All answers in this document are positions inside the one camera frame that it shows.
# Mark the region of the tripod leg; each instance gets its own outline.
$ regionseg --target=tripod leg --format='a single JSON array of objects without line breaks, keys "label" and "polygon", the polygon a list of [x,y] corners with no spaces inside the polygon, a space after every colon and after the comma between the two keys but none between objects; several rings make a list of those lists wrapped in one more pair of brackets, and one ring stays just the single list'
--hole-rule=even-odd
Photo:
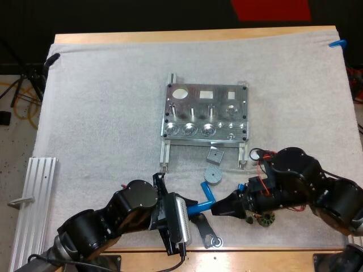
[{"label": "tripod leg", "polygon": [[14,93],[14,96],[12,97],[12,101],[11,101],[11,104],[10,104],[10,107],[13,108],[14,107],[14,104],[15,104],[15,100],[16,98],[18,97],[18,93],[20,91],[20,88],[22,87],[22,84],[23,84],[23,80],[25,78],[25,75],[20,75],[20,78],[19,78],[19,81],[18,81],[18,86],[16,87],[16,90],[15,90],[15,93]]}]

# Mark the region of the metal bracket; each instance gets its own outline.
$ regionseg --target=metal bracket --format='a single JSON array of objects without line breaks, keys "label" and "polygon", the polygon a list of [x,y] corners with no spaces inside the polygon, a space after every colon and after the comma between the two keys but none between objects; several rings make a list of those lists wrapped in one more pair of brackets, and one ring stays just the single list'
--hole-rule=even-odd
[{"label": "metal bracket", "polygon": [[248,151],[247,143],[240,143],[238,147],[238,167],[243,168],[247,163]]},{"label": "metal bracket", "polygon": [[222,238],[218,237],[214,233],[204,214],[196,214],[192,216],[191,221],[197,225],[205,248],[220,248],[223,246]]},{"label": "metal bracket", "polygon": [[169,170],[170,157],[170,141],[164,140],[161,142],[160,153],[160,173],[167,173]]},{"label": "metal bracket", "polygon": [[[176,73],[168,74],[167,85],[176,83]],[[160,172],[167,173],[169,170],[169,157],[170,157],[170,141],[162,140],[160,152]]]},{"label": "metal bracket", "polygon": [[14,200],[10,201],[7,205],[9,207],[20,210],[20,204],[21,203],[27,203],[27,202],[34,203],[34,196],[31,195],[30,197],[17,198],[17,199],[14,199]]}]

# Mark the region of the small metal block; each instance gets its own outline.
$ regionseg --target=small metal block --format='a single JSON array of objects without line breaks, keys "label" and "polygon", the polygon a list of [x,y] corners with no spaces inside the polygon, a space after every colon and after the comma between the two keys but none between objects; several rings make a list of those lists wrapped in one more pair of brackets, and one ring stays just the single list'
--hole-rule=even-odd
[{"label": "small metal block", "polygon": [[204,180],[209,185],[217,185],[222,181],[222,171],[215,166],[209,166],[204,172]]},{"label": "small metal block", "polygon": [[220,165],[223,158],[223,154],[224,152],[222,150],[219,150],[215,147],[211,147],[208,156],[206,157],[206,161],[208,161],[209,163]]}]

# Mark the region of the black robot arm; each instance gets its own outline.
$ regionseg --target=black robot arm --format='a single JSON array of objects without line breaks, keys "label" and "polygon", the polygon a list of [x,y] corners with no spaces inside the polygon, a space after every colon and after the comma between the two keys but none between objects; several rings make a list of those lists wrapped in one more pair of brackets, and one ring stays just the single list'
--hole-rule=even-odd
[{"label": "black robot arm", "polygon": [[58,229],[54,245],[40,256],[31,256],[35,258],[16,272],[52,272],[66,263],[87,262],[121,235],[144,230],[159,230],[167,254],[180,254],[184,260],[191,242],[186,210],[198,202],[168,193],[162,173],[156,173],[153,180],[153,185],[133,180],[103,209],[85,210],[69,218]]},{"label": "black robot arm", "polygon": [[278,209],[309,205],[311,211],[345,235],[363,234],[363,190],[352,180],[327,176],[319,162],[297,147],[278,153],[254,149],[267,178],[249,178],[243,188],[212,205],[213,215],[247,219]]}]

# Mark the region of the blue tool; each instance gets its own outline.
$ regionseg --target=blue tool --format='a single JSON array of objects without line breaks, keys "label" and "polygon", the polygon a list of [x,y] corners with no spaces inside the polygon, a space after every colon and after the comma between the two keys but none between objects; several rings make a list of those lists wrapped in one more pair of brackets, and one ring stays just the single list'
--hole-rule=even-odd
[{"label": "blue tool", "polygon": [[188,216],[195,215],[202,211],[209,210],[211,205],[213,203],[215,203],[215,201],[216,201],[216,199],[214,198],[212,191],[210,190],[209,185],[206,181],[202,182],[200,184],[200,186],[202,187],[203,192],[204,192],[206,198],[208,199],[208,201],[188,207],[187,208]]},{"label": "blue tool", "polygon": [[342,50],[344,51],[345,47],[347,46],[346,40],[339,40],[339,41],[333,41],[329,44],[329,47],[336,47],[341,46]]},{"label": "blue tool", "polygon": [[238,184],[237,190],[243,192],[244,191],[244,184],[242,184],[242,183]]}]

